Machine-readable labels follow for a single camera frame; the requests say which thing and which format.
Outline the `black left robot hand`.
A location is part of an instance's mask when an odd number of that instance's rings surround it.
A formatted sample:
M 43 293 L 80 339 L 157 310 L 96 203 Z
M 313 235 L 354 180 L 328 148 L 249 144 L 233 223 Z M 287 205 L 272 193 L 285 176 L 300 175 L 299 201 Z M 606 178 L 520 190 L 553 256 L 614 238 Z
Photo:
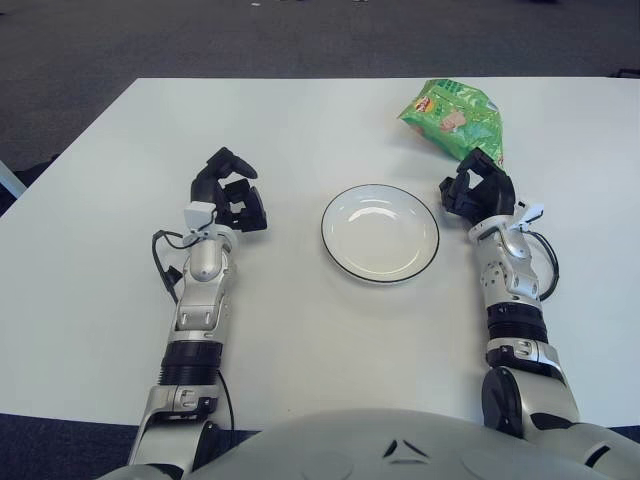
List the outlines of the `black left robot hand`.
M 241 232 L 267 229 L 267 215 L 256 187 L 256 170 L 226 147 L 220 148 L 191 184 L 190 200 L 214 205 L 207 224 L 224 225 Z

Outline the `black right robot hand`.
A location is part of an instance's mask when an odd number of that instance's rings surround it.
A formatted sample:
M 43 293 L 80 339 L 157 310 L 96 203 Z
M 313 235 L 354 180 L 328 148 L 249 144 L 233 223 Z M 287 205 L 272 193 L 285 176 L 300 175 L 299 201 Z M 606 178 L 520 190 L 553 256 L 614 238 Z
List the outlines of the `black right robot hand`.
M 474 148 L 459 164 L 457 175 L 440 184 L 445 210 L 472 225 L 497 215 L 512 215 L 516 195 L 512 180 L 480 148 Z

